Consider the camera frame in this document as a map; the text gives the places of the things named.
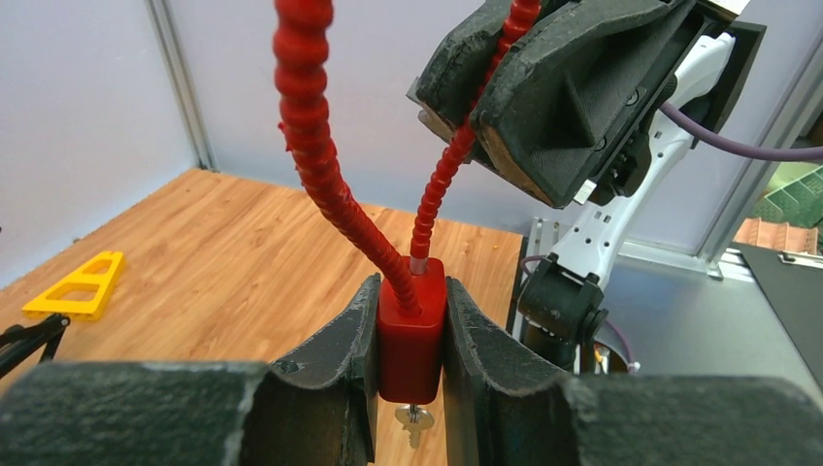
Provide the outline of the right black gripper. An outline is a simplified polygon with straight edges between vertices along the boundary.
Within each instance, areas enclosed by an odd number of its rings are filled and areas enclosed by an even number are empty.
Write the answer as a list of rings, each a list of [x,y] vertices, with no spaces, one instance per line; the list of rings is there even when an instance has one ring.
[[[552,208],[634,196],[654,114],[704,24],[694,1],[569,2],[501,62],[470,115],[478,142]]]

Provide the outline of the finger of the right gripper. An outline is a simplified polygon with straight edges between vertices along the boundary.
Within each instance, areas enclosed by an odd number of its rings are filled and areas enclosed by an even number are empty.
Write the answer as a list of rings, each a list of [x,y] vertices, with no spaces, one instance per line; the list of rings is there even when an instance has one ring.
[[[480,87],[499,50],[509,13],[509,1],[483,2],[443,37],[411,88],[411,98],[421,107],[420,121],[445,143],[471,114],[472,101],[479,99],[480,111],[488,121],[477,119],[470,124],[477,127],[474,132],[482,151],[494,161],[511,160],[502,126],[514,96],[508,69],[511,61],[503,59],[487,87]]]

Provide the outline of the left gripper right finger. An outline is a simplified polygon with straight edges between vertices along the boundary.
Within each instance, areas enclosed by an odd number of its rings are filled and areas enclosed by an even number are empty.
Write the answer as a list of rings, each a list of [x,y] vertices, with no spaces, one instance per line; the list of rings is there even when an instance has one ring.
[[[777,378],[574,375],[446,282],[451,465],[818,465],[821,409]]]

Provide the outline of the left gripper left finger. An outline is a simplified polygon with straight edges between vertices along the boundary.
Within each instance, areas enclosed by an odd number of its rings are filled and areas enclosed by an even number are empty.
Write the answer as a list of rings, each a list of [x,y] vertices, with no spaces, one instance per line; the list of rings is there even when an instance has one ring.
[[[380,279],[260,361],[51,362],[1,398],[5,465],[365,465],[376,456]]]

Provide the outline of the red tag with cord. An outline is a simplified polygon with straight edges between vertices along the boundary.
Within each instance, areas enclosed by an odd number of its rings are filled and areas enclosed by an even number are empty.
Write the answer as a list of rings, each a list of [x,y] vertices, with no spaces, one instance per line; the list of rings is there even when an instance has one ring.
[[[441,38],[477,2],[338,1],[334,9],[328,98],[343,176],[386,237],[406,249],[424,179],[444,146],[419,122],[406,93]],[[295,278],[261,324],[264,357],[303,341],[374,272],[309,199],[302,206],[307,223],[280,258]],[[434,253],[499,324],[510,308],[515,247],[535,209],[522,193],[473,165],[460,170],[437,220]]]

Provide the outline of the small silver tag key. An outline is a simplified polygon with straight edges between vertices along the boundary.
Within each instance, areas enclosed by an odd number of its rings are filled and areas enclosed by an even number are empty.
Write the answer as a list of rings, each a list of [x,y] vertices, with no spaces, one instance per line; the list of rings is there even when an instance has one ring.
[[[417,449],[420,444],[422,433],[434,427],[436,420],[434,416],[416,404],[400,405],[395,409],[395,418],[402,424],[402,427],[409,434],[409,445],[412,449]]]

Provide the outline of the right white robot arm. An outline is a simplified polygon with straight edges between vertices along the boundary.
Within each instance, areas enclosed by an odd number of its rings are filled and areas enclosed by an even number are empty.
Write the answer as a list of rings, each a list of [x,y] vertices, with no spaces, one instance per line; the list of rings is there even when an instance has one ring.
[[[766,29],[708,1],[486,1],[411,88],[420,119],[548,207],[579,203],[518,299],[526,345],[565,369],[607,317],[609,275],[657,185],[717,132]]]

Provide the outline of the yellow plastic triangle piece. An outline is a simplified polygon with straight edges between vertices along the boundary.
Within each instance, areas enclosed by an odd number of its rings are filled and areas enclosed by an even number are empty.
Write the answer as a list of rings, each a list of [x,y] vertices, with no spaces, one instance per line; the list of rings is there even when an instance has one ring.
[[[72,320],[97,321],[106,311],[125,269],[122,251],[102,251],[26,303],[29,318],[62,314]]]

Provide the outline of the black perforated music stand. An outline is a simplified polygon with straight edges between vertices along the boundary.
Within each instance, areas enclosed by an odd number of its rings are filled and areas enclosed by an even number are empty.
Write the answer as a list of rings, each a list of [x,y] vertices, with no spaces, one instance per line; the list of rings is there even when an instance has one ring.
[[[1,334],[1,378],[10,374],[25,359],[42,350],[39,363],[54,360],[71,319],[52,314],[42,322],[24,327],[15,324]]]

